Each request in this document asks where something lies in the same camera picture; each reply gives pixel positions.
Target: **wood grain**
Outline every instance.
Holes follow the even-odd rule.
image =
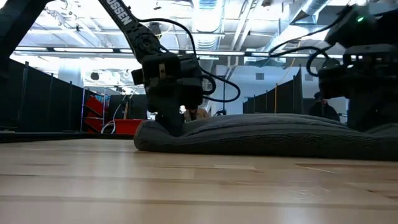
[[[0,223],[397,223],[398,163],[0,144]]]

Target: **white wall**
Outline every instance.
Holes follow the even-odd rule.
[[[294,75],[297,74],[299,68],[292,67],[287,73],[287,69],[282,69],[278,67],[264,67],[257,68],[252,66],[238,66],[234,73],[232,74],[230,81],[237,84],[241,89],[241,96],[234,102],[226,103],[225,108],[228,114],[242,114],[243,113],[243,103],[247,101],[245,97],[253,97],[254,95],[261,95],[267,90],[271,90],[275,87],[275,84],[283,84],[290,81]],[[226,72],[226,66],[217,65],[216,68],[217,75],[224,75]],[[256,80],[256,73],[264,73],[264,80]],[[319,91],[318,79],[314,77],[313,81],[305,81],[306,71],[302,69],[303,77],[303,97],[313,98],[314,94]],[[222,99],[223,98],[223,83],[216,82],[217,89],[212,94],[213,98]],[[226,85],[225,99],[231,99],[236,96],[236,90]],[[346,99],[345,98],[335,98],[330,99],[329,104],[335,108],[338,113],[346,113]],[[218,110],[222,109],[222,103],[210,102],[211,112],[215,114]]]

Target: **fluorescent light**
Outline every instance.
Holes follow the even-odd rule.
[[[198,51],[198,55],[228,55],[228,56],[243,56],[244,52],[221,52],[221,51]]]
[[[219,60],[217,56],[202,55],[200,60]]]
[[[269,57],[268,52],[252,52],[252,57]],[[288,58],[309,58],[309,54],[285,54],[280,56],[281,58],[288,57]],[[343,58],[342,55],[329,55],[330,58],[341,59]],[[318,55],[317,58],[325,58],[323,55]]]
[[[192,35],[198,38],[225,37],[225,34],[217,34],[217,33],[193,33]]]
[[[121,53],[131,53],[132,54],[132,50],[131,49],[120,49]]]
[[[111,53],[113,49],[95,49],[95,48],[54,48],[55,51],[65,51],[65,52],[96,52],[96,53]]]
[[[15,50],[47,51],[47,48],[45,48],[45,47],[16,47]]]

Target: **black cable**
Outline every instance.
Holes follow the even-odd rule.
[[[208,75],[202,75],[201,78],[206,79],[206,80],[209,80],[209,82],[211,83],[211,90],[210,90],[210,91],[204,90],[204,91],[203,91],[203,94],[204,94],[204,95],[213,94],[213,93],[216,91],[216,82],[214,81],[214,79],[211,78],[211,77],[208,76]]]
[[[310,55],[310,57],[309,57],[308,60],[307,60],[307,64],[306,64],[306,66],[305,66],[305,68],[307,69],[308,74],[312,75],[313,77],[318,77],[318,74],[313,73],[313,72],[311,71],[311,64],[312,64],[313,60],[316,59],[316,57],[317,57],[318,55],[322,54],[322,52],[325,52],[325,53],[326,53],[326,51],[329,50],[329,49],[331,49],[332,47],[333,47],[333,45],[327,46],[327,47],[325,47],[325,48],[323,48],[323,49],[321,49],[321,50],[317,50],[315,53],[313,53],[313,54]]]
[[[377,13],[377,14],[374,14],[373,16],[379,17],[379,16],[385,16],[385,15],[391,15],[391,14],[397,13],[397,12],[398,12],[398,8],[397,8],[397,9],[390,10],[390,11],[387,11],[387,12]]]
[[[174,25],[176,25],[176,26],[181,27],[181,29],[183,29],[183,30],[188,34],[188,36],[189,36],[189,38],[190,38],[190,40],[191,40],[193,54],[194,54],[195,56],[197,56],[197,50],[196,50],[196,47],[195,47],[195,41],[194,41],[194,39],[193,39],[192,33],[188,30],[188,28],[186,28],[186,27],[185,27],[184,25],[182,25],[181,23],[175,22],[175,21],[173,21],[173,20],[171,20],[171,19],[164,19],[164,18],[137,19],[137,20],[138,20],[139,22],[168,22],[168,23],[171,23],[171,24],[174,24]],[[206,77],[206,79],[208,79],[209,81],[211,80],[211,78],[215,78],[215,79],[217,79],[217,80],[220,80],[220,81],[222,81],[222,82],[225,82],[225,83],[227,83],[227,84],[233,86],[233,87],[238,91],[238,94],[237,94],[233,99],[231,99],[231,100],[225,100],[225,101],[223,101],[223,100],[217,100],[217,99],[210,98],[210,97],[208,97],[208,96],[204,96],[203,98],[208,99],[208,100],[211,100],[211,101],[219,102],[219,103],[222,103],[222,102],[230,103],[230,102],[232,102],[232,101],[234,101],[234,100],[237,100],[237,99],[241,96],[241,89],[237,86],[237,84],[235,84],[235,83],[233,83],[233,82],[230,82],[230,81],[228,81],[228,80],[226,80],[226,79],[224,79],[224,78],[220,78],[220,77],[218,77],[217,75],[214,75],[214,74],[212,74],[212,73],[210,73],[210,72],[207,72],[207,71],[204,70],[203,68],[200,68],[200,69],[202,70],[202,72],[204,72],[204,73],[206,73],[206,74],[208,75],[208,76],[202,76],[202,78]],[[214,82],[213,88],[212,88],[209,92],[214,93],[214,92],[215,92],[215,89],[216,89],[215,87],[216,87],[216,85],[215,85],[215,82]]]
[[[226,109],[221,108],[215,113],[215,116],[221,116],[221,115],[226,115]]]
[[[296,38],[294,38],[294,39],[290,39],[290,40],[287,40],[287,41],[285,41],[285,42],[283,42],[283,43],[281,43],[281,44],[276,45],[275,47],[273,47],[272,49],[270,49],[268,55],[269,55],[270,57],[280,57],[280,56],[283,56],[283,55],[285,55],[285,54],[289,54],[289,53],[292,53],[292,52],[296,52],[296,51],[298,51],[298,50],[307,50],[307,49],[314,50],[314,49],[315,49],[315,50],[317,50],[317,51],[320,51],[320,53],[323,54],[323,55],[326,57],[327,54],[326,54],[326,52],[325,52],[324,50],[319,49],[319,48],[317,48],[317,47],[311,47],[311,46],[306,46],[305,48],[304,48],[304,47],[297,47],[297,48],[295,48],[295,49],[287,50],[287,51],[285,51],[285,52],[281,52],[281,53],[277,53],[277,54],[273,54],[273,53],[274,53],[274,51],[276,51],[279,47],[281,47],[281,46],[283,46],[283,45],[285,45],[285,44],[287,44],[287,43],[289,43],[289,42],[291,42],[291,41],[300,40],[300,39],[303,38],[303,37],[308,37],[308,36],[311,36],[311,35],[313,35],[313,34],[317,34],[317,33],[319,33],[319,32],[323,32],[323,31],[325,31],[325,30],[328,30],[328,29],[332,28],[333,26],[337,25],[337,23],[339,23],[339,22],[345,17],[346,11],[348,11],[349,9],[350,9],[350,7],[346,7],[345,10],[342,11],[342,13],[340,14],[340,16],[339,16],[334,22],[332,22],[330,25],[328,25],[328,26],[326,26],[326,27],[324,27],[324,28],[322,28],[322,29],[319,29],[319,30],[310,32],[310,33],[305,34],[305,35],[303,35],[303,36],[301,36],[301,37],[296,37]]]
[[[152,18],[152,19],[138,19],[136,18],[138,22],[168,22],[171,24],[174,24],[176,26],[179,26],[181,29],[183,29],[189,36],[190,40],[191,40],[191,44],[192,44],[192,49],[193,49],[193,54],[197,55],[197,50],[195,47],[195,41],[193,40],[193,36],[191,34],[191,32],[188,30],[188,28],[186,28],[184,25],[182,25],[179,22],[175,22],[171,19],[164,19],[164,18]]]
[[[225,82],[225,83],[227,83],[227,84],[233,86],[233,87],[238,91],[238,93],[236,94],[236,96],[235,96],[234,98],[230,99],[230,100],[218,100],[218,99],[210,98],[210,97],[208,97],[208,96],[204,96],[204,97],[203,97],[204,99],[211,100],[211,101],[214,101],[214,102],[219,102],[219,103],[230,103],[230,102],[233,102],[233,101],[237,100],[237,99],[241,96],[241,89],[237,86],[237,84],[235,84],[235,83],[233,83],[233,82],[231,82],[231,81],[229,81],[229,80],[226,80],[226,79],[224,79],[224,78],[221,78],[221,77],[219,77],[219,76],[217,76],[217,75],[211,74],[210,72],[207,72],[207,71],[204,70],[203,68],[201,68],[201,70],[202,70],[204,73],[206,73],[208,76],[210,76],[210,77],[212,77],[212,78],[215,78],[215,79],[217,79],[217,80],[220,80],[220,81],[222,81],[222,82]]]
[[[170,52],[167,48],[165,48],[162,44],[160,45],[160,49],[163,49],[163,50],[165,50],[166,52]]]

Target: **ceiling light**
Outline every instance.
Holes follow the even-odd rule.
[[[186,54],[193,54],[192,50],[187,50]],[[210,50],[197,50],[197,55],[225,55],[225,56],[244,56],[245,52],[223,52],[223,51],[210,51]]]
[[[202,55],[200,60],[219,60],[217,56]]]
[[[132,53],[131,49],[120,49],[121,53]]]
[[[253,52],[251,53],[252,57],[269,57],[267,52]],[[285,54],[280,56],[281,58],[309,58],[309,54]],[[330,58],[341,59],[342,55],[329,55]],[[323,55],[318,55],[317,58],[325,58]]]
[[[15,50],[23,51],[47,51],[45,47],[16,47]]]
[[[95,48],[60,48],[56,47],[54,48],[55,51],[65,51],[65,52],[96,52],[96,53],[111,53],[113,52],[113,49],[95,49]]]

